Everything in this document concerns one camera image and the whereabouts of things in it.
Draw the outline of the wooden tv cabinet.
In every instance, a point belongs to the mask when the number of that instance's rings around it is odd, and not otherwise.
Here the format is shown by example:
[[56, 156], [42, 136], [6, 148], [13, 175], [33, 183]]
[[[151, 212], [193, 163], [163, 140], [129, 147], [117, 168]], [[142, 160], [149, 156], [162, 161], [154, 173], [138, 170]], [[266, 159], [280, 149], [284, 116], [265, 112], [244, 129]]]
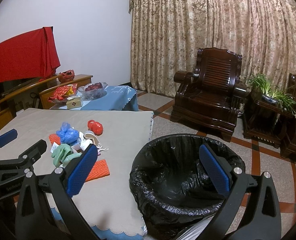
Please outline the wooden tv cabinet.
[[60, 83], [60, 75], [41, 81], [39, 78], [27, 81], [9, 94], [0, 98], [0, 130], [17, 116], [17, 111], [27, 108], [50, 109], [53, 103], [47, 99], [61, 86], [76, 83], [78, 87], [92, 81], [92, 75], [78, 74], [72, 81]]

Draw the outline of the beige tissue box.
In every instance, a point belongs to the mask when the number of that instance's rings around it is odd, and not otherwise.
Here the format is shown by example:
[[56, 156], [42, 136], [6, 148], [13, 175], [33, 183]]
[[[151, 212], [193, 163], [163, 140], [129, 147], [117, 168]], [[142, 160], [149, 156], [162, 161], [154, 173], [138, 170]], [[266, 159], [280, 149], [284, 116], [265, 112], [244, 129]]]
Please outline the beige tissue box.
[[66, 107], [67, 109], [75, 109], [80, 108], [83, 105], [83, 100], [81, 96], [70, 96], [66, 99]]

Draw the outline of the red bag on cabinet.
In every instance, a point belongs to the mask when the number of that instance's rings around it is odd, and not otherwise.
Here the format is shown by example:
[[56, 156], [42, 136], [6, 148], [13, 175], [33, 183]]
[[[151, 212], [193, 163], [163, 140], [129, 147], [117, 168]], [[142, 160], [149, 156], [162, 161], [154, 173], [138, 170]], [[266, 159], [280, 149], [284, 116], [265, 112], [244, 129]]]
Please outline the red bag on cabinet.
[[74, 70], [67, 70], [59, 74], [58, 80], [60, 83], [70, 82], [75, 78]]

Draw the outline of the white tissue large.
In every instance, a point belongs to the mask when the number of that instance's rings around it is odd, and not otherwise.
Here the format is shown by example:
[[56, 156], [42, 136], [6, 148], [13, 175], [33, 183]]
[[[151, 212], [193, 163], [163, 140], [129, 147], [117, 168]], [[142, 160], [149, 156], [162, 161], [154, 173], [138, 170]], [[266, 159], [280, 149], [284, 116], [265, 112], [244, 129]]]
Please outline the white tissue large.
[[85, 138], [84, 134], [82, 132], [79, 132], [79, 138], [77, 139], [77, 142], [79, 144], [79, 148], [82, 151], [85, 151], [89, 145], [93, 143], [91, 139]]

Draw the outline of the green bag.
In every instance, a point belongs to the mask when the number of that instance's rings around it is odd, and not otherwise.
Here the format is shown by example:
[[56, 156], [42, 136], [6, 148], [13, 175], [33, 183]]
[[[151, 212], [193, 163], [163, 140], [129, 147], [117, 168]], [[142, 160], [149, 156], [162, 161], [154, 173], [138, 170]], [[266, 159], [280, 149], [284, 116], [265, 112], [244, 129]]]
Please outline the green bag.
[[81, 153], [75, 152], [68, 144], [60, 144], [51, 154], [55, 167], [66, 167], [72, 159], [80, 156]]

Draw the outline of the green potted plant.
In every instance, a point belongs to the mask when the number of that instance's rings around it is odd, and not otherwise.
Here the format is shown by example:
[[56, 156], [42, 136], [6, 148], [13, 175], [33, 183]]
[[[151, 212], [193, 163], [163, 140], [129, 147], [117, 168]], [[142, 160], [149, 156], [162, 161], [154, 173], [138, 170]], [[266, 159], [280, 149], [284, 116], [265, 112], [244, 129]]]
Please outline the green potted plant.
[[274, 86], [265, 74], [252, 74], [248, 79], [248, 84], [252, 89], [260, 91], [262, 98], [268, 99], [268, 102], [274, 103], [282, 111], [287, 111], [296, 116], [295, 98], [291, 94]]

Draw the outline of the black lined trash bin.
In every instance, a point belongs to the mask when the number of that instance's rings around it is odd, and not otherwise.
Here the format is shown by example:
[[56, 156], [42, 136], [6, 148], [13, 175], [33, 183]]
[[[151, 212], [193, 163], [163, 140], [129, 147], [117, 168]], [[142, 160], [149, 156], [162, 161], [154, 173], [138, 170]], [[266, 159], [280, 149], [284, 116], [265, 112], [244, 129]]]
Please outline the black lined trash bin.
[[201, 164], [199, 149], [208, 144], [232, 166], [245, 163], [224, 143], [193, 134], [171, 134], [148, 142], [135, 157], [130, 191], [149, 236], [172, 239], [183, 229], [216, 214], [224, 198]]

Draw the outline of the orange foam net back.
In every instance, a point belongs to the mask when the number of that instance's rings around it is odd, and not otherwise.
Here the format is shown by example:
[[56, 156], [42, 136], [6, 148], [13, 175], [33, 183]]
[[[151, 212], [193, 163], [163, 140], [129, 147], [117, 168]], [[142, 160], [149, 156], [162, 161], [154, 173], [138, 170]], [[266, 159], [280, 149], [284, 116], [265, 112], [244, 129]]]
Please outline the orange foam net back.
[[56, 143], [57, 145], [60, 145], [60, 137], [57, 134], [51, 134], [49, 135], [49, 141], [51, 143], [51, 145], [53, 145], [54, 143]]

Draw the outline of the red snack packets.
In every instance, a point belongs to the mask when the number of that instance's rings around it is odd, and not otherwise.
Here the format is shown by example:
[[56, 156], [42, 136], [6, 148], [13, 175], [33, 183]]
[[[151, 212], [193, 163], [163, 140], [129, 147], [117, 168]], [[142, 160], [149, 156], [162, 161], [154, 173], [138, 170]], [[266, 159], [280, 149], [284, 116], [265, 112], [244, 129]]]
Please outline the red snack packets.
[[64, 102], [68, 97], [77, 93], [77, 83], [61, 86], [55, 89], [52, 96], [48, 97], [48, 101], [52, 103]]

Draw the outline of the white blue medicine box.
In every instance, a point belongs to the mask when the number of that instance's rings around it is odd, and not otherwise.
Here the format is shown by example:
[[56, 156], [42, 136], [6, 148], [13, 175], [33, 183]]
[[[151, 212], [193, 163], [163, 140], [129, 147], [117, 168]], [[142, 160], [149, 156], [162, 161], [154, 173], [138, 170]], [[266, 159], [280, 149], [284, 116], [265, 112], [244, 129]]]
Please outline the white blue medicine box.
[[58, 145], [56, 142], [54, 142], [54, 143], [52, 144], [52, 147], [51, 147], [51, 149], [50, 149], [50, 152], [53, 153], [54, 150], [55, 150], [56, 148], [58, 148], [58, 146], [59, 146], [59, 145]]

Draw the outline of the blue plastic bag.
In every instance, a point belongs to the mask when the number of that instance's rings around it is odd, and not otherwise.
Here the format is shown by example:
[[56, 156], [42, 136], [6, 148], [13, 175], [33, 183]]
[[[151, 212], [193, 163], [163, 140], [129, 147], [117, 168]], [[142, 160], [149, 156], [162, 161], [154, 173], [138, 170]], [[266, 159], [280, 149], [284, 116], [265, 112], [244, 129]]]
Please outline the blue plastic bag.
[[61, 144], [72, 144], [78, 140], [79, 131], [72, 128], [69, 123], [63, 122], [56, 135], [60, 138]]

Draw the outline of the red cloth cover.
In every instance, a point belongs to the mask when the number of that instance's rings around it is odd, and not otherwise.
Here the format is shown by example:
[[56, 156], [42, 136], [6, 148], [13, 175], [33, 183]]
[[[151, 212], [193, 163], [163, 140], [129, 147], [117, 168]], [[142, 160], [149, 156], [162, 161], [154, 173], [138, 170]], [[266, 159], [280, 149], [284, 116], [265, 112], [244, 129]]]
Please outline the red cloth cover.
[[0, 83], [40, 77], [47, 79], [60, 66], [51, 27], [42, 27], [0, 43]]

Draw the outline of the orange foam net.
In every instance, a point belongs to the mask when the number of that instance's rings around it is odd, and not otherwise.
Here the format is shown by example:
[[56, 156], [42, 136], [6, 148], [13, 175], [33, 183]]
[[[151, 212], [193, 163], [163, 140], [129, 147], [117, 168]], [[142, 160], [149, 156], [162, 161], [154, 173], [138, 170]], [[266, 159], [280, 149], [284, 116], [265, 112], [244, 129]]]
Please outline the orange foam net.
[[89, 172], [86, 182], [109, 176], [109, 168], [105, 159], [98, 160]]
[[51, 143], [51, 145], [53, 145], [54, 143], [56, 143], [57, 145], [60, 145], [60, 137], [57, 134], [51, 134], [49, 135], [49, 141]]

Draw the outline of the red plastic bag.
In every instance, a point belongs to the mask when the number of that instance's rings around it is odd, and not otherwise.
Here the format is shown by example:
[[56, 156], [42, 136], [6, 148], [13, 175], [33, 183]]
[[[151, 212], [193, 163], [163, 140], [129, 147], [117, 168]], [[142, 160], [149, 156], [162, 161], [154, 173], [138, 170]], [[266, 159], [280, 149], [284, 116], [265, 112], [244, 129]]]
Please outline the red plastic bag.
[[87, 123], [88, 129], [92, 131], [95, 135], [102, 135], [104, 128], [102, 124], [95, 120], [89, 120]]

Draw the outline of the orange foam net front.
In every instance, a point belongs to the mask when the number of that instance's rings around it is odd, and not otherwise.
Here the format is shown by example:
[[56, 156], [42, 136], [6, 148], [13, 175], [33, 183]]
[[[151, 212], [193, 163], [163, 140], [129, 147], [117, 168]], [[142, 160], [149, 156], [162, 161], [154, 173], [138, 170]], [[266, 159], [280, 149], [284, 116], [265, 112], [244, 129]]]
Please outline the orange foam net front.
[[89, 172], [86, 182], [109, 176], [109, 168], [105, 159], [98, 160]]

